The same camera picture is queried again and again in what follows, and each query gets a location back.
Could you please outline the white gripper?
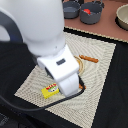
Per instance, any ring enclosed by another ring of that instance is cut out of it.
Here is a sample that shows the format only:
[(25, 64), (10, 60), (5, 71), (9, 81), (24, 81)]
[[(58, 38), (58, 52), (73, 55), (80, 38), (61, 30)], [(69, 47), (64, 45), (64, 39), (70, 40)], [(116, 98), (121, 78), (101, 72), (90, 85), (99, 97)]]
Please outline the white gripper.
[(68, 46), (65, 46), (55, 56), (39, 57), (37, 62), (40, 68), (46, 69), (50, 73), (65, 97), (78, 92), (79, 64)]

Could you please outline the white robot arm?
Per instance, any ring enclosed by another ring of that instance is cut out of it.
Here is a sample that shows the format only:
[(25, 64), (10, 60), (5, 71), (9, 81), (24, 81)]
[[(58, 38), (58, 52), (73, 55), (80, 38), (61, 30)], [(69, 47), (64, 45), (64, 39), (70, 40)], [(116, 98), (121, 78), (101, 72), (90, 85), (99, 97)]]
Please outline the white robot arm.
[(0, 38), (23, 42), (68, 97), (79, 88), (79, 65), (64, 37), (61, 0), (0, 0)]

